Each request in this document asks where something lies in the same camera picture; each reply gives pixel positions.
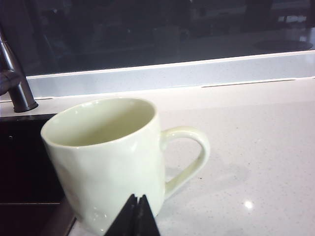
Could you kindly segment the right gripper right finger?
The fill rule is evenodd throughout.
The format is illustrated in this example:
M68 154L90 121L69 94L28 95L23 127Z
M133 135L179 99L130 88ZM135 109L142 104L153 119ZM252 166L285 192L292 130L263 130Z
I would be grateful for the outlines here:
M136 207L134 220L135 236L159 236L159 230L146 195L143 195Z

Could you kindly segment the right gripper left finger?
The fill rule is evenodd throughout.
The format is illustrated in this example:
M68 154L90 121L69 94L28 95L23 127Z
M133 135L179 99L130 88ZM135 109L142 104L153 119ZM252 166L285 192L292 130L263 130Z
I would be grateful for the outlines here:
M138 200L131 194L105 236L132 236Z

